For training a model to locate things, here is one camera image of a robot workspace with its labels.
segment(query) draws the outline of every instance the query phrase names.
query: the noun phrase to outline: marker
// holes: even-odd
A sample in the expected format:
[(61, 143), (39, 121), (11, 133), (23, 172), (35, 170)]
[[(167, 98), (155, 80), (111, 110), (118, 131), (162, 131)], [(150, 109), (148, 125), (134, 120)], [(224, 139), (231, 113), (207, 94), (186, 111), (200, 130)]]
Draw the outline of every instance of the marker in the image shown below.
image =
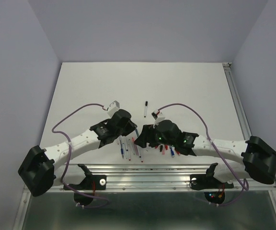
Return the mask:
[(175, 157), (172, 147), (170, 146), (171, 156)]
[(147, 109), (148, 109), (148, 101), (146, 101), (146, 103), (145, 103), (145, 107), (144, 107), (144, 117), (147, 117)]
[(121, 147), (121, 155), (122, 155), (122, 158), (124, 159), (124, 152), (122, 148), (121, 138), (119, 138), (119, 140), (120, 140), (120, 147)]

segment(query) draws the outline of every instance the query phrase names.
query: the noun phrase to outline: white wall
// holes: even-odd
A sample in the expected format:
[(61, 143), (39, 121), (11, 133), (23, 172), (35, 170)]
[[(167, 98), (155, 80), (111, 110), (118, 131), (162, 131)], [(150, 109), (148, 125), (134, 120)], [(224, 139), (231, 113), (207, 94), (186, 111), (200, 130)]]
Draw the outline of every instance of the white wall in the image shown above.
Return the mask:
[(29, 0), (62, 61), (232, 61), (267, 0)]
[(12, 229), (17, 170), (39, 143), (60, 63), (26, 0), (0, 0), (0, 230)]
[(276, 150), (276, 0), (270, 0), (232, 64), (252, 133)]

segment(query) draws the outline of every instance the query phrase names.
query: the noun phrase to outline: black mounting bracket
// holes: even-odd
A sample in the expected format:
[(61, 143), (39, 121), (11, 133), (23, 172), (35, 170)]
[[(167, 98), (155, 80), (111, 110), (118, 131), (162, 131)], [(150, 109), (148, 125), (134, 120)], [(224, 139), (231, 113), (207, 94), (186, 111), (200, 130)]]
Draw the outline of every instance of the black mounting bracket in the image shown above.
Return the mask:
[(85, 178), (82, 180), (80, 184), (69, 184), (71, 188), (75, 190), (92, 190), (92, 184), (95, 183), (96, 190), (106, 190), (106, 183), (104, 185), (100, 184), (100, 180), (107, 180), (106, 175), (93, 175), (92, 172), (84, 165), (78, 164), (78, 166), (84, 171)]
[(193, 190), (203, 190), (203, 189), (220, 189), (224, 184), (225, 189), (234, 188), (234, 184), (222, 183), (214, 178), (214, 170), (218, 163), (211, 164), (206, 170), (206, 174), (194, 174), (192, 175), (190, 181), (190, 187)]

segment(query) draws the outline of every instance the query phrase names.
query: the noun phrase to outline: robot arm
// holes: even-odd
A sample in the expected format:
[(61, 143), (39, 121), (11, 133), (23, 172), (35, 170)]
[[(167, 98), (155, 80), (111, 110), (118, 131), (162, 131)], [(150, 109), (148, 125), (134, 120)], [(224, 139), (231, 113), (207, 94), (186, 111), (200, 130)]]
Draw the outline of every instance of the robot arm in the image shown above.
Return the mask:
[[(175, 147), (182, 155), (212, 156), (218, 154), (211, 141), (197, 133), (182, 132), (170, 120), (164, 120), (162, 113), (152, 114), (156, 119), (153, 125), (144, 125), (135, 144), (142, 148), (160, 144)], [(276, 175), (276, 152), (259, 137), (250, 137), (247, 141), (213, 140), (221, 155), (234, 161), (229, 164), (239, 178), (249, 178), (263, 183), (273, 184)], [(234, 176), (225, 164), (212, 164), (205, 174), (194, 175), (193, 189), (219, 188), (222, 183), (233, 180)]]
[[(40, 196), (51, 186), (60, 185), (62, 170), (60, 166), (67, 162), (69, 145), (72, 147), (71, 159), (91, 150), (99, 149), (112, 143), (120, 135), (127, 136), (137, 127), (130, 119), (129, 112), (119, 109), (117, 101), (110, 104), (107, 113), (111, 117), (86, 130), (71, 139), (68, 143), (41, 149), (39, 146), (31, 148), (26, 155), (18, 173), (33, 196)], [(65, 177), (66, 183), (80, 183), (84, 173)]]

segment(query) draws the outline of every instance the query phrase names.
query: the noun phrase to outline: purple cable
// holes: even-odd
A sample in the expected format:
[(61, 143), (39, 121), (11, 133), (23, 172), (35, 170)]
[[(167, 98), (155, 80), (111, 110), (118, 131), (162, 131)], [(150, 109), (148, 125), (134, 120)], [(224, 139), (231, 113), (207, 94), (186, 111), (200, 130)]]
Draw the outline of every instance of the purple cable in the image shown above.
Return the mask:
[[(247, 185), (247, 188), (249, 188), (249, 183), (248, 183), (247, 179), (244, 179), (243, 182)], [(221, 204), (221, 205), (219, 205), (219, 206), (227, 206), (227, 205), (233, 204), (233, 203), (236, 202), (240, 197), (242, 197), (243, 191), (244, 191), (244, 190), (245, 190), (245, 188), (242, 187), (241, 192), (238, 194), (238, 196), (237, 196), (235, 199), (233, 199), (232, 201), (227, 202), (227, 203), (225, 203), (225, 204)]]
[[(174, 106), (174, 105), (180, 105), (180, 106), (183, 106), (183, 107), (186, 107), (187, 109), (190, 109), (192, 112), (195, 113), (195, 115), (197, 115), (200, 120), (202, 121), (202, 123), (204, 124), (205, 126), (205, 130), (206, 130), (206, 136), (208, 138), (209, 141), (211, 141), (211, 138), (209, 136), (209, 133), (208, 133), (208, 127), (204, 121), (204, 119), (200, 116), (200, 114), (197, 113), (197, 111), (195, 111), (193, 108), (185, 105), (185, 104), (182, 104), (182, 103), (172, 103), (172, 104), (168, 104), (168, 105), (165, 105), (161, 108), (158, 109), (158, 111), (164, 109), (164, 108), (167, 108), (167, 107), (170, 107), (170, 106)], [(229, 168), (230, 172), (233, 174), (233, 176), (236, 178), (236, 180), (238, 181), (238, 183), (242, 186), (242, 188), (246, 191), (249, 190), (249, 184), (246, 183), (247, 187), (243, 184), (243, 182), (241, 182), (241, 180), (239, 179), (238, 175), (236, 174), (236, 172), (232, 169), (232, 167), (229, 165), (229, 163), (225, 160), (225, 158), (222, 156), (222, 154), (220, 153), (219, 149), (217, 148), (217, 146), (214, 144), (214, 142), (211, 141), (211, 145), (214, 147), (215, 151), (217, 152), (217, 154), (220, 156), (220, 158), (223, 160), (223, 162), (226, 164), (226, 166)]]
[[(62, 135), (64, 135), (66, 137), (66, 139), (68, 140), (68, 142), (70, 143), (71, 142), (71, 139), (70, 137), (63, 131), (55, 131), (55, 128), (57, 128), (57, 126), (59, 126), (62, 122), (64, 122), (65, 120), (67, 120), (69, 117), (71, 117), (73, 114), (75, 114), (76, 112), (78, 112), (79, 110), (87, 107), (87, 106), (90, 106), (90, 105), (97, 105), (97, 106), (100, 106), (102, 107), (103, 110), (104, 109), (104, 106), (101, 105), (101, 104), (98, 104), (98, 103), (91, 103), (91, 104), (86, 104), (86, 105), (83, 105), (82, 107), (78, 108), (77, 110), (75, 110), (74, 112), (72, 112), (71, 114), (69, 114), (68, 116), (66, 116), (65, 118), (63, 118), (61, 121), (59, 121), (53, 128), (52, 128), (52, 133), (60, 133)], [(68, 159), (67, 159), (67, 162), (66, 162), (66, 167), (65, 167), (65, 170), (60, 178), (60, 181), (62, 182), (62, 184), (64, 186), (66, 186), (68, 189), (72, 190), (73, 192), (81, 195), (81, 196), (85, 196), (85, 197), (88, 197), (88, 198), (93, 198), (93, 199), (100, 199), (100, 200), (105, 200), (106, 203), (105, 204), (102, 204), (102, 205), (98, 205), (98, 206), (93, 206), (93, 207), (83, 207), (83, 208), (98, 208), (98, 207), (104, 207), (106, 205), (108, 205), (110, 203), (110, 201), (105, 198), (105, 197), (100, 197), (100, 196), (93, 196), (93, 195), (87, 195), (87, 194), (84, 194), (84, 193), (81, 193), (79, 191), (77, 191), (76, 189), (70, 187), (69, 185), (67, 185), (64, 181), (63, 181), (63, 178), (65, 177), (66, 173), (67, 173), (67, 170), (68, 170), (68, 167), (69, 167), (69, 163), (70, 163), (70, 160), (71, 160), (71, 153), (72, 153), (72, 146), (69, 145), (69, 152), (68, 152)]]

